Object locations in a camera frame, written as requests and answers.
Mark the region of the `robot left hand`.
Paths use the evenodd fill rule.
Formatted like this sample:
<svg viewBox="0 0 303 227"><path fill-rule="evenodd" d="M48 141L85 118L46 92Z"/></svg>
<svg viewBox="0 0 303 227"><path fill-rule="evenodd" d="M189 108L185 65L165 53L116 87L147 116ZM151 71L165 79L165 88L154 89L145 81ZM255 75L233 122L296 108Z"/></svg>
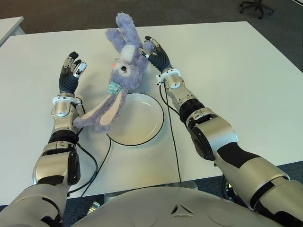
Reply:
<svg viewBox="0 0 303 227"><path fill-rule="evenodd" d="M87 64L78 57L79 54L73 51L64 60L59 77L60 93L74 95L79 84L79 78L87 67Z"/></svg>

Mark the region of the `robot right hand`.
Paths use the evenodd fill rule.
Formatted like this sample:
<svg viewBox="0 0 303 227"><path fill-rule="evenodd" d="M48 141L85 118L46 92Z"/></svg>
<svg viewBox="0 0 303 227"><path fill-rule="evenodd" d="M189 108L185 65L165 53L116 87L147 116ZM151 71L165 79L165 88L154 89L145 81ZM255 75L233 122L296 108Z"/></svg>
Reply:
<svg viewBox="0 0 303 227"><path fill-rule="evenodd" d="M139 49L140 55L145 57L158 71L164 73L167 70L172 69L169 57L160 45L160 43L150 36L145 36L144 43L150 42L153 44L153 49L147 51L144 48Z"/></svg>

